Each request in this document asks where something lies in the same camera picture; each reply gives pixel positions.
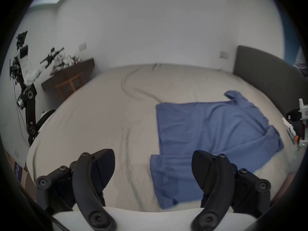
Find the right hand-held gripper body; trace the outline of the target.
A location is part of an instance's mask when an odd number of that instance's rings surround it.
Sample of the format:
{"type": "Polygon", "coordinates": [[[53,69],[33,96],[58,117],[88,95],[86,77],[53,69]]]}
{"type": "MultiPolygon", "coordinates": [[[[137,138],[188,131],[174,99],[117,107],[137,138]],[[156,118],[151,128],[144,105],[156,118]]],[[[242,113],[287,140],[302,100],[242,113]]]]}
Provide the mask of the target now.
{"type": "Polygon", "coordinates": [[[299,108],[286,114],[286,120],[293,125],[299,136],[299,141],[296,144],[306,149],[308,145],[308,105],[304,104],[302,98],[299,99],[299,108]]]}

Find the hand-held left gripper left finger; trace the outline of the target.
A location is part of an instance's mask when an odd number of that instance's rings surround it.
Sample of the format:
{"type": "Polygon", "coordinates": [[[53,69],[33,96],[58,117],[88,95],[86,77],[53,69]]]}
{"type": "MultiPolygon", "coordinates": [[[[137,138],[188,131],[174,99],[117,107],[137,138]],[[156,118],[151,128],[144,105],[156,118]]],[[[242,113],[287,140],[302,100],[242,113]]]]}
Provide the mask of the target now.
{"type": "Polygon", "coordinates": [[[69,167],[63,165],[36,179],[36,203],[54,215],[72,211],[77,204],[82,216],[96,231],[115,231],[114,218],[104,209],[103,190],[115,170],[112,149],[82,153],[69,167]]]}

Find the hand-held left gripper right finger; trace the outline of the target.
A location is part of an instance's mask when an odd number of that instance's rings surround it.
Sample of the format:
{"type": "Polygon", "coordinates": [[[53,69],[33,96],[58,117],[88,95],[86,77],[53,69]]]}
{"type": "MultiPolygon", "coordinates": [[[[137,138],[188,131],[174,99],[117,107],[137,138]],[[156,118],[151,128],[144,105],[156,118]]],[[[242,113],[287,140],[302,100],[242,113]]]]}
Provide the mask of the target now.
{"type": "Polygon", "coordinates": [[[270,208],[271,184],[246,168],[237,169],[223,153],[214,156],[197,150],[192,156],[192,172],[203,191],[203,210],[191,223],[193,231],[212,231],[229,207],[235,213],[262,216],[270,208]]]}

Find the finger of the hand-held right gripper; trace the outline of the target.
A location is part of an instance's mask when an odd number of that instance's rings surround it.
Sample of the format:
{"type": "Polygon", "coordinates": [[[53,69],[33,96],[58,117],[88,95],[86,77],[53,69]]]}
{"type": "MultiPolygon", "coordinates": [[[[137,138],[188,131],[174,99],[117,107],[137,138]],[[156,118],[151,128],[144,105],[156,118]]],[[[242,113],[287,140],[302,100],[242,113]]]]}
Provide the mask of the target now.
{"type": "Polygon", "coordinates": [[[287,133],[289,134],[292,143],[295,145],[299,141],[299,136],[295,132],[293,125],[291,125],[291,123],[289,123],[284,117],[282,117],[282,121],[284,125],[287,127],[287,133]]]}

